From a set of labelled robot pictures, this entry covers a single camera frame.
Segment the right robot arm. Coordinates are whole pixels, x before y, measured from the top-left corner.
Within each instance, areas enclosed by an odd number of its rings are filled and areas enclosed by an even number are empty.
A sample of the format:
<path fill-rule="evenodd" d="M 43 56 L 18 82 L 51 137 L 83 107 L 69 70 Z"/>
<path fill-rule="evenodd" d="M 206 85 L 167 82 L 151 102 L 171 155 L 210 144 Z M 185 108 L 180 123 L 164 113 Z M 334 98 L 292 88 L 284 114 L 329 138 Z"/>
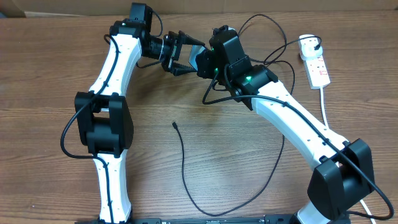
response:
<path fill-rule="evenodd" d="M 210 47 L 192 47 L 190 64 L 202 78 L 226 87 L 237 102 L 270 121 L 301 153 L 313 171 L 309 203 L 294 223 L 349 223 L 353 205 L 369 195 L 374 182 L 369 146 L 353 142 L 319 122 L 264 65 L 253 65 L 235 30 L 220 28 Z"/>

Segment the smartphone with teal screen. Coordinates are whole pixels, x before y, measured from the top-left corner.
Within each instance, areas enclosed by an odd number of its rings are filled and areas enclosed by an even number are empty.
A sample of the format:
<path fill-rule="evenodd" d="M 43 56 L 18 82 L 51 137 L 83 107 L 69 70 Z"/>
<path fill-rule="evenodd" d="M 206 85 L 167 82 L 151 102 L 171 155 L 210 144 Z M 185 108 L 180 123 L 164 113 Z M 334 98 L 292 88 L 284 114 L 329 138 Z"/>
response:
<path fill-rule="evenodd" d="M 196 57 L 201 54 L 204 50 L 206 50 L 205 46 L 202 45 L 193 45 L 192 49 L 190 51 L 190 55 L 188 58 L 189 64 L 195 69 L 195 71 L 198 71 L 198 65 L 196 62 Z"/>

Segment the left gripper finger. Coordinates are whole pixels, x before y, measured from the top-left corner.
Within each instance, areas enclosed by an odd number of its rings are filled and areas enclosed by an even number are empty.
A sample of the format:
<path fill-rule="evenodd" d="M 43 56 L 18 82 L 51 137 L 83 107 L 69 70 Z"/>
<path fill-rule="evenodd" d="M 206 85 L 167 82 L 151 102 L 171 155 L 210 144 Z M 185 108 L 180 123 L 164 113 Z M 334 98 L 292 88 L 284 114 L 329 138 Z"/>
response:
<path fill-rule="evenodd" d="M 196 72 L 196 70 L 187 65 L 182 65 L 179 63 L 173 62 L 171 65 L 170 73 L 172 73 L 175 77 L 184 75 L 186 73 L 193 73 Z"/>
<path fill-rule="evenodd" d="M 190 37 L 188 34 L 184 33 L 183 31 L 178 32 L 178 45 L 199 45 L 205 46 L 205 43 Z"/>

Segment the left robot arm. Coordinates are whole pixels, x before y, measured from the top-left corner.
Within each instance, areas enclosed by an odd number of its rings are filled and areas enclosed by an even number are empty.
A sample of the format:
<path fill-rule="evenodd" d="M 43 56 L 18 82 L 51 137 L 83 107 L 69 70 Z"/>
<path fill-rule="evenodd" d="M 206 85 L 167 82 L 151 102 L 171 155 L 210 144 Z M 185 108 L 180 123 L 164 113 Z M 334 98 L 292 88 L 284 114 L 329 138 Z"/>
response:
<path fill-rule="evenodd" d="M 154 59 L 175 76 L 195 72 L 179 64 L 183 45 L 202 42 L 184 32 L 169 32 L 165 37 L 151 34 L 155 11 L 144 3 L 132 3 L 129 17 L 116 21 L 105 40 L 109 52 L 103 68 L 87 92 L 75 97 L 81 143 L 95 163 L 101 196 L 97 223 L 131 223 L 132 205 L 127 193 L 126 157 L 131 147 L 134 126 L 126 92 L 132 72 L 141 57 Z"/>

